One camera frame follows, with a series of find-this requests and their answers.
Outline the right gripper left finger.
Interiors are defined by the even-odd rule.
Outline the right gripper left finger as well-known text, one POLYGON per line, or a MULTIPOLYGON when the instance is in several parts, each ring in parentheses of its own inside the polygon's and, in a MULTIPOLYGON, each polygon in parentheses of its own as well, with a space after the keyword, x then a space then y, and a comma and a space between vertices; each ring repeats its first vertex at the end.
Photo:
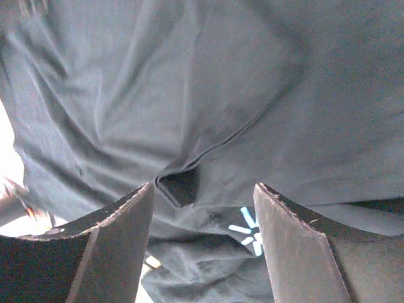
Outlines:
POLYGON ((153 213, 146 183, 41 235, 1 237, 2 302, 134 302, 153 213))

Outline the black t-shirt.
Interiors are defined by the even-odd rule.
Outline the black t-shirt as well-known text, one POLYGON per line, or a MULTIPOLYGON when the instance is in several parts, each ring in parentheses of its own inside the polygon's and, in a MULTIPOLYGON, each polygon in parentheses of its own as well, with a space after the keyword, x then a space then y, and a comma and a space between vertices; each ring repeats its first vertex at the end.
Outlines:
POLYGON ((259 182, 403 233, 402 1, 2 1, 1 100, 55 215, 154 183, 154 302, 273 302, 259 182))

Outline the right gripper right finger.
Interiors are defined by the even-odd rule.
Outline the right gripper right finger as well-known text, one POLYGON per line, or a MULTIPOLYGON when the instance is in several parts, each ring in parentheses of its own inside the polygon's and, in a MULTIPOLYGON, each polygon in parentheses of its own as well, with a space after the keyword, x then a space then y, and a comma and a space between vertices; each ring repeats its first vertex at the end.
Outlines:
POLYGON ((403 235, 336 222, 254 188, 275 302, 403 302, 403 235))

